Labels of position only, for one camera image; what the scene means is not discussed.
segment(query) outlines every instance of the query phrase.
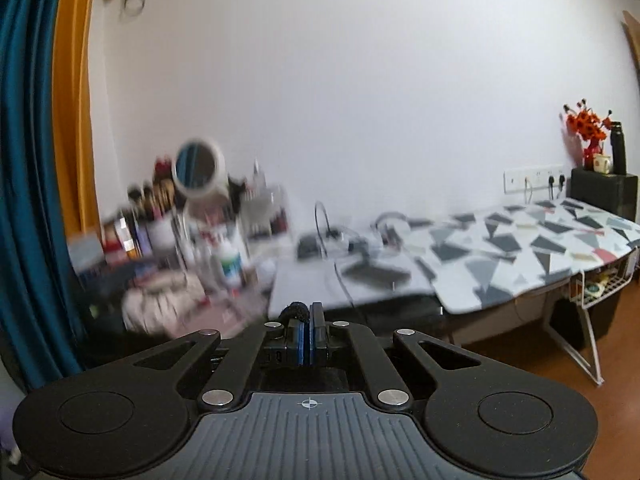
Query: geometric pattern tablecloth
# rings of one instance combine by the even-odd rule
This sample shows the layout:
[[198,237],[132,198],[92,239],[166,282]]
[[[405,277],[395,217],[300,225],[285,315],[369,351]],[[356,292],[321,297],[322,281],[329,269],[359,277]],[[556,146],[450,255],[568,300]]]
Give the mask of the geometric pattern tablecloth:
[[506,303],[640,245],[640,226],[571,199],[456,215],[401,232],[450,314]]

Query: teal curtain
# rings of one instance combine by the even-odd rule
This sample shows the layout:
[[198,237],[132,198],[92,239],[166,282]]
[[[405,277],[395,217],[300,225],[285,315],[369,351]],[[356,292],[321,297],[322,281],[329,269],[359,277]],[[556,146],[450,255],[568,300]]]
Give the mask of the teal curtain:
[[30,388],[81,371],[52,143],[57,5],[0,0],[0,324]]

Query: table leg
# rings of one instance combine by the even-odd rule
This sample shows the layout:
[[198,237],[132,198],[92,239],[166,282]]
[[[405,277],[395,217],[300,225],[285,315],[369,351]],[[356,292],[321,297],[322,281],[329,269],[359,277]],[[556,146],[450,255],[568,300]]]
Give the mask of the table leg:
[[582,325],[582,333],[584,335],[584,341],[590,347],[591,362],[587,361],[580,352],[578,352],[573,346],[571,346],[564,337],[562,337],[556,330],[550,325],[551,315],[553,313],[553,305],[545,305],[545,315],[543,316],[542,328],[549,334],[549,337],[553,339],[556,344],[573,359],[577,365],[584,370],[587,375],[600,386],[604,379],[600,371],[600,357],[598,355],[598,347],[596,345],[596,338],[593,335],[593,327],[591,325],[591,318],[589,313],[576,305],[578,310],[578,316],[580,317],[580,324]]

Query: mug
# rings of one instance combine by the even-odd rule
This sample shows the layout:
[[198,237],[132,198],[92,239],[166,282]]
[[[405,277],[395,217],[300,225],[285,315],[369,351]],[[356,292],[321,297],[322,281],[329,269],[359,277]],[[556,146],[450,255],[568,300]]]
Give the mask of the mug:
[[609,155],[603,155],[602,153],[593,155],[593,171],[609,174],[611,173],[611,167],[612,163]]

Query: round pad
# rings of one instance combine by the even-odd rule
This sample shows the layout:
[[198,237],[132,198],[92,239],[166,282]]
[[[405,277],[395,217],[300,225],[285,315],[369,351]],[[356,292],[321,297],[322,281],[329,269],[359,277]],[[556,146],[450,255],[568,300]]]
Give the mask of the round pad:
[[133,416],[133,402],[113,392],[90,392],[72,397],[58,412],[60,421],[76,433],[117,430]]
[[485,397],[480,402],[478,415],[494,430],[512,435],[540,431],[554,416],[544,400],[519,392],[501,392]]
[[32,392],[15,414],[20,450],[64,478],[128,476],[165,460],[189,413],[164,375],[95,368]]
[[559,476],[580,466],[598,421],[574,390],[504,365],[440,372],[424,428],[445,456],[498,478]]

